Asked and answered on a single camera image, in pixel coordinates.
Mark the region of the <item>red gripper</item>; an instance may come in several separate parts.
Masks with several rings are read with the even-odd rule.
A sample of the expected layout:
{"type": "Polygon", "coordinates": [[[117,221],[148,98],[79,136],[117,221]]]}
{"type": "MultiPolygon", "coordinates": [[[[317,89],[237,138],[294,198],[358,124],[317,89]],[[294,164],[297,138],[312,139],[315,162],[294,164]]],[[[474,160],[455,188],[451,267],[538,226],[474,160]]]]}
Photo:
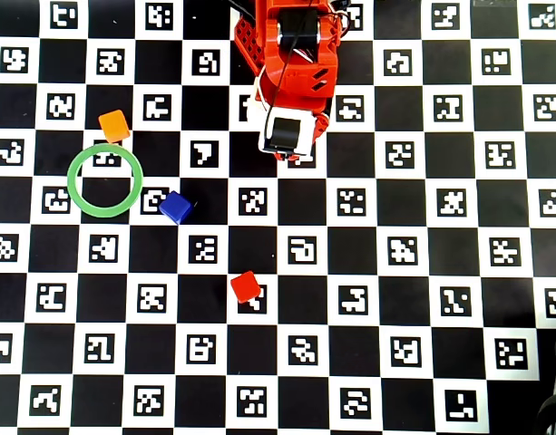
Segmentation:
{"type": "Polygon", "coordinates": [[[309,157],[328,127],[328,116],[304,113],[303,119],[277,116],[271,132],[271,153],[278,161],[309,157]]]}

